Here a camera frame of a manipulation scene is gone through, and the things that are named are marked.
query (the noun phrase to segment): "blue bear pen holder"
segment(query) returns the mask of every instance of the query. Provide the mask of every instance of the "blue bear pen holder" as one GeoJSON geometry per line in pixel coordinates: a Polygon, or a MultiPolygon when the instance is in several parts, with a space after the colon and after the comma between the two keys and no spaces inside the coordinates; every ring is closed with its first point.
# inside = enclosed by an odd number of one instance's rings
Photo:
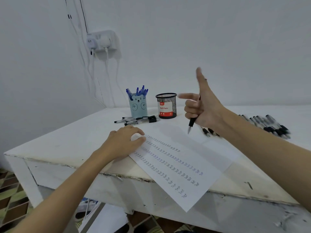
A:
{"type": "Polygon", "coordinates": [[[144,95],[136,96],[136,94],[132,93],[132,99],[131,101],[131,99],[128,98],[132,117],[138,118],[148,116],[146,97],[144,98],[144,95]]]}

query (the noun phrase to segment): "black rim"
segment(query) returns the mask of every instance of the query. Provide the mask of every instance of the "black rim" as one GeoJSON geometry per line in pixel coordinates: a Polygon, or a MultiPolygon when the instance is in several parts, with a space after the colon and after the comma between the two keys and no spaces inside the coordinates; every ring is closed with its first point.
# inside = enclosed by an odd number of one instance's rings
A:
{"type": "Polygon", "coordinates": [[[172,98],[172,97],[176,97],[177,96],[177,94],[176,93],[161,93],[161,94],[157,94],[155,97],[156,98],[172,98]],[[160,97],[160,96],[162,96],[162,95],[173,95],[173,96],[166,96],[166,97],[160,97]]]}

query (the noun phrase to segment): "floor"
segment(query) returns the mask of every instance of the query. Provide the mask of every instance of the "floor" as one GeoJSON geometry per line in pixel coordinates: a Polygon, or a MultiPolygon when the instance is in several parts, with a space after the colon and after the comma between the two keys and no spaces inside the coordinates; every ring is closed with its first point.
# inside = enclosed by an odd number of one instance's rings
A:
{"type": "MultiPolygon", "coordinates": [[[[14,173],[0,169],[0,233],[10,233],[32,210],[33,207],[14,173]]],[[[133,215],[127,215],[127,218],[129,223],[115,233],[173,233],[185,230],[217,233],[137,211],[133,215]]]]}

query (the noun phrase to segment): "tabletop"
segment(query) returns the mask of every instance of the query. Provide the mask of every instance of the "tabletop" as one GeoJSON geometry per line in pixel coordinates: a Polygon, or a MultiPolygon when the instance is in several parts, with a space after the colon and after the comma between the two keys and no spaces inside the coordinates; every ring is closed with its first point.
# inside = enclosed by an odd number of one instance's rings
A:
{"type": "MultiPolygon", "coordinates": [[[[311,150],[311,105],[227,106],[227,108],[237,114],[248,116],[270,114],[290,129],[292,134],[289,142],[311,150]]],[[[157,108],[148,109],[148,115],[156,114],[157,108]]],[[[123,126],[123,124],[115,124],[114,121],[128,116],[130,116],[129,108],[107,108],[13,148],[5,152],[5,155],[77,168],[101,146],[110,131],[123,126]]],[[[159,121],[161,122],[174,123],[185,132],[188,128],[188,120],[184,117],[183,107],[177,108],[176,118],[159,121]]],[[[138,126],[143,130],[148,124],[138,126]]],[[[239,152],[223,138],[204,136],[199,126],[193,127],[189,137],[209,148],[219,149],[219,152],[239,152]]],[[[152,178],[130,157],[111,162],[101,173],[152,181],[152,178]]],[[[209,190],[250,199],[297,204],[289,194],[242,153],[209,190]]]]}

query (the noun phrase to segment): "paper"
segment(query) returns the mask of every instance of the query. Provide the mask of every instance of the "paper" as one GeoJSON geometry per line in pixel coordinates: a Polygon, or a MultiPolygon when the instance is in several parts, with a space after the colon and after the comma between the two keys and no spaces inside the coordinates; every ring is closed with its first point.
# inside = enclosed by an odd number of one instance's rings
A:
{"type": "Polygon", "coordinates": [[[128,223],[123,208],[105,204],[87,233],[114,233],[128,223]]]}
{"type": "Polygon", "coordinates": [[[178,126],[148,125],[145,143],[130,157],[187,212],[238,155],[208,149],[178,126]]]}

